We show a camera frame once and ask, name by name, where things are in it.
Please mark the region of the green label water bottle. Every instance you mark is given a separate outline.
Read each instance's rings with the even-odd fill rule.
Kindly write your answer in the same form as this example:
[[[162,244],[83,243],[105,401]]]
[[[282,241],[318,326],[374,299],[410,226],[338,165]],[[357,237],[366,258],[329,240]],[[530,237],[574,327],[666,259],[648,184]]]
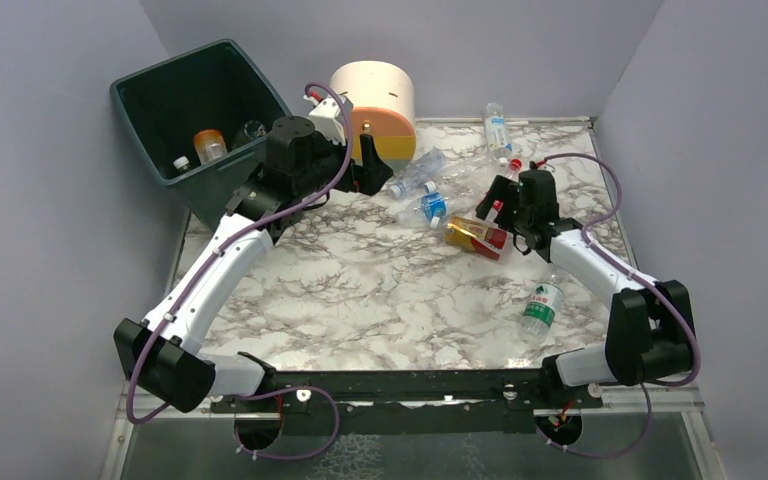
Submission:
[[[534,342],[542,342],[548,335],[555,317],[561,311],[564,297],[563,272],[556,266],[548,269],[537,280],[521,316],[522,325]]]

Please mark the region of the green jasmine tea bottle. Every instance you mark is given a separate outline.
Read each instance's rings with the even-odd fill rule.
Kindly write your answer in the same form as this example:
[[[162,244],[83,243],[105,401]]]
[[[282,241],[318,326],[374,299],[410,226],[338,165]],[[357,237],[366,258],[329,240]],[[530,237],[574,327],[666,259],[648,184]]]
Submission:
[[[172,165],[174,166],[176,171],[181,175],[193,170],[193,165],[187,156],[180,156],[176,158],[172,162]]]

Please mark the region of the brown tea bottle red label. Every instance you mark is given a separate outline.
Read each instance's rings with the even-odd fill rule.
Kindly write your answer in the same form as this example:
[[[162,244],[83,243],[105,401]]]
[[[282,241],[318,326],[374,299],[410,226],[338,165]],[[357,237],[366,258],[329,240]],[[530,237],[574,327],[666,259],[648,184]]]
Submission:
[[[447,244],[493,261],[502,257],[508,239],[506,231],[460,215],[435,219],[431,227]]]

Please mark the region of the green label bottle dark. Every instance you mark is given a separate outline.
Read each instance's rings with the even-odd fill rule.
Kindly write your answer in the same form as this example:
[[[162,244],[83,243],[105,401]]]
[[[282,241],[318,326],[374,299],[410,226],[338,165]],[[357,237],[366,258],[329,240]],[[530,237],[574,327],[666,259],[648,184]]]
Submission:
[[[257,119],[246,121],[235,134],[232,141],[232,149],[242,148],[269,133],[265,123]]]

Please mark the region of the orange label juice bottle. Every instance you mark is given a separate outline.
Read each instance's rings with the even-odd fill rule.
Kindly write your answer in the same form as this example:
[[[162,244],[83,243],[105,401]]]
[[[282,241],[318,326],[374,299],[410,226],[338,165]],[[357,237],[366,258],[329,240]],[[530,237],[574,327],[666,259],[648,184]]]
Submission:
[[[205,129],[193,137],[193,145],[202,165],[214,162],[228,154],[222,133],[217,129]]]

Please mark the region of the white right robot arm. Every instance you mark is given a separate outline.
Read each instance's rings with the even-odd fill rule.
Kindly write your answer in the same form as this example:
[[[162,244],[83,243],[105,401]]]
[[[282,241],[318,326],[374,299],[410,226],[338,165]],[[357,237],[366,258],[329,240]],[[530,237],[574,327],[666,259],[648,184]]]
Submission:
[[[690,296],[680,282],[658,281],[605,250],[576,219],[560,214],[554,176],[528,170],[512,180],[496,176],[475,215],[494,219],[538,254],[577,279],[609,311],[605,341],[545,359],[542,371],[565,387],[590,383],[634,386],[699,373]]]

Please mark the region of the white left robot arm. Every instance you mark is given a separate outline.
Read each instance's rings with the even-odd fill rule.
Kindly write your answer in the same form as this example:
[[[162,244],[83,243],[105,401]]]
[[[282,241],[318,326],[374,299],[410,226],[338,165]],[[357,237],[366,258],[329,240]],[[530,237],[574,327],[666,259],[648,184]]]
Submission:
[[[128,392],[141,388],[186,413],[210,396],[250,396],[268,365],[249,354],[202,353],[211,324],[252,267],[331,190],[372,196],[392,176],[374,137],[332,143],[300,116],[276,120],[265,158],[231,195],[212,239],[173,290],[113,333]]]

